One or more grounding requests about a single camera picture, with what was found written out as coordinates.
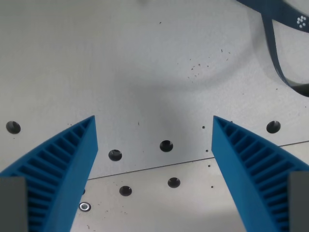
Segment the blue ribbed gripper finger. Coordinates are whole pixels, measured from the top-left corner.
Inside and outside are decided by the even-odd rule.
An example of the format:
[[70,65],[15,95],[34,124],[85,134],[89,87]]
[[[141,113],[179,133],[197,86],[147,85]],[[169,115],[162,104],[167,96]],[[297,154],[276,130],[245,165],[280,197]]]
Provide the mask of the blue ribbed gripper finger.
[[95,116],[65,129],[9,165],[24,177],[31,232],[68,232],[98,152]]
[[288,232],[288,176],[308,164],[263,137],[213,117],[211,151],[248,232]]

